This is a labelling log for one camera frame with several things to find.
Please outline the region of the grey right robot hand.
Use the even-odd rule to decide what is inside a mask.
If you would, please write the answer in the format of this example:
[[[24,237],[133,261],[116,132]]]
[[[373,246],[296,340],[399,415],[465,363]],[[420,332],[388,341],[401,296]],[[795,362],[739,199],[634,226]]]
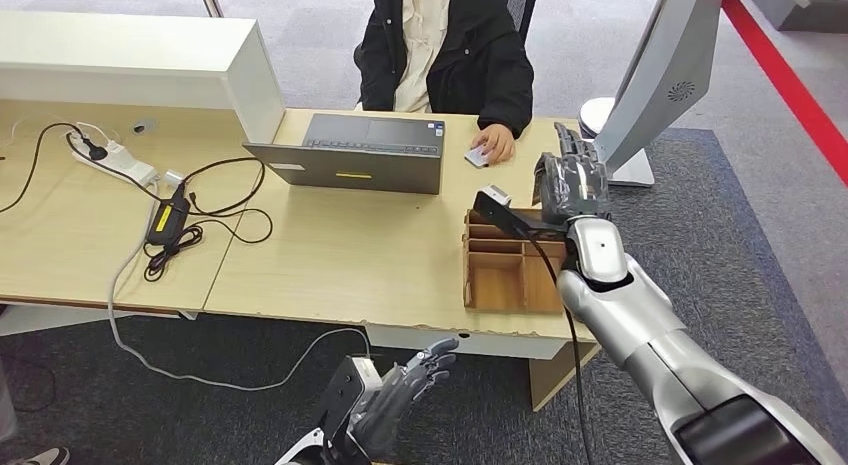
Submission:
[[[542,221],[565,226],[580,216],[609,217],[606,166],[590,141],[561,122],[553,124],[559,155],[544,152],[534,167],[532,204],[541,206]]]

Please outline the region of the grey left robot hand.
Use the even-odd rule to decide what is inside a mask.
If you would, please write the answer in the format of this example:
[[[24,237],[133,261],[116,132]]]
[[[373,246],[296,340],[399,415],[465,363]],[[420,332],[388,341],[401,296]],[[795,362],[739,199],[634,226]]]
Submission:
[[[380,390],[362,411],[352,414],[348,427],[349,437],[368,458],[386,452],[411,406],[450,376],[448,368],[456,361],[453,351],[458,346],[455,338],[437,341],[381,377]]]

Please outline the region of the person's left hand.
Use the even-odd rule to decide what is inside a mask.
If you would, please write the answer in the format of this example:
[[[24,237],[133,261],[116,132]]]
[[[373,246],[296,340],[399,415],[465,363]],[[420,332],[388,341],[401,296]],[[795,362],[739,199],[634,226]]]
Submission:
[[[515,138],[510,129],[502,124],[491,124],[481,129],[471,143],[488,165],[509,161],[515,152]]]

